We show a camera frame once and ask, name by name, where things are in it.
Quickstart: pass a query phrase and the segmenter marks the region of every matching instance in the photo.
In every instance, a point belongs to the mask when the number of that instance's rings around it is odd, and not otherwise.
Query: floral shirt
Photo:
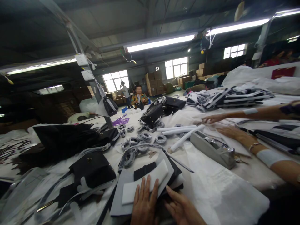
[[[138,99],[138,95],[137,95],[137,94],[135,94],[135,95],[133,95],[133,96],[131,97],[131,104],[132,104],[133,106],[135,106],[135,107],[136,107],[136,105],[134,104],[134,102],[135,102],[137,99]],[[145,95],[145,93],[142,93],[142,95],[140,96],[141,102],[143,102],[143,99],[146,100],[146,101],[144,102],[144,105],[147,105],[147,104],[148,104],[148,99],[147,99],[147,96]]]

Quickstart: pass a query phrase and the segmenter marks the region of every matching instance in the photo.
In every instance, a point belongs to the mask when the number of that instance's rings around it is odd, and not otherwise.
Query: human hand
[[[186,196],[173,191],[169,186],[167,186],[167,192],[172,202],[165,202],[165,207],[177,225],[206,225],[195,206]]]
[[[202,122],[207,123],[208,120],[210,120],[209,123],[212,124],[212,123],[224,120],[226,118],[227,118],[227,115],[224,113],[223,114],[215,114],[215,115],[211,115],[211,116],[202,118]]]
[[[234,126],[229,126],[229,127],[222,127],[222,128],[217,128],[218,132],[221,134],[224,134],[225,136],[235,139],[242,143],[246,147],[250,147],[253,143],[257,143],[256,137],[253,137],[251,135],[248,135],[246,132],[234,127]]]
[[[155,206],[158,195],[158,179],[156,179],[152,195],[150,195],[150,180],[151,177],[148,175],[147,182],[145,185],[145,178],[142,179],[141,191],[140,186],[137,186],[133,202],[133,210],[131,215],[131,225],[153,225]]]

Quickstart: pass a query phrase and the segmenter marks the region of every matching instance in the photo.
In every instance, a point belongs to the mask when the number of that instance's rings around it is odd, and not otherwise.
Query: bracelet
[[[254,143],[253,145],[251,145],[250,147],[249,147],[249,152],[251,152],[252,153],[252,148],[254,148],[254,146],[256,146],[256,145],[262,145],[261,143]]]

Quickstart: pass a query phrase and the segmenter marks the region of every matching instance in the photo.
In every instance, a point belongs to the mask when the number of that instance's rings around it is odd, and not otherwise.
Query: seated woman
[[[145,93],[142,93],[142,86],[140,84],[135,85],[135,94],[131,97],[131,104],[136,108],[138,103],[138,95],[140,96],[140,101],[144,104],[148,104],[148,99]]]

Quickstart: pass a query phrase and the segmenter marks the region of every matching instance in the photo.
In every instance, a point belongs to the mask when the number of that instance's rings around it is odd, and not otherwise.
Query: black and white fabric
[[[205,90],[190,92],[187,96],[187,104],[204,113],[216,108],[250,107],[263,104],[264,99],[273,97],[274,95],[269,90],[234,86],[211,95]]]

